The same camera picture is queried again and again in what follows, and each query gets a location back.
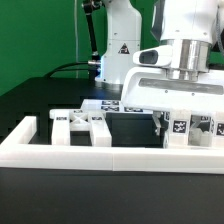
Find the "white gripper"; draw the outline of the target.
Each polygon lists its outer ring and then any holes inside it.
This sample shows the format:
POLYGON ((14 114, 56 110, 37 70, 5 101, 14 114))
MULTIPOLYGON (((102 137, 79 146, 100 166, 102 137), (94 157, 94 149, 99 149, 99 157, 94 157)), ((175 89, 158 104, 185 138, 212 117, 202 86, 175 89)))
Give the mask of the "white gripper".
POLYGON ((154 111, 155 133, 162 135, 163 113, 189 110, 191 129, 197 128, 201 117, 224 112, 224 71, 210 70, 199 75, 196 82, 170 80, 159 68, 134 67, 126 76, 121 102, 125 107, 154 111))

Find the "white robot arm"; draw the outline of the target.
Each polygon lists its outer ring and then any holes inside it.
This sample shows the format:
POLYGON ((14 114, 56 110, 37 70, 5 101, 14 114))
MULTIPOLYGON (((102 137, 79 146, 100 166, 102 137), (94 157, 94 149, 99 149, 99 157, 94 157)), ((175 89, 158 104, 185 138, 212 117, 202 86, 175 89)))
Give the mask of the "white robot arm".
POLYGON ((224 31, 224 0, 155 0, 149 32, 158 44, 145 49, 139 47, 141 15, 130 0, 101 1, 108 43, 98 82, 120 85, 127 107, 224 112, 224 69, 209 66, 224 31))

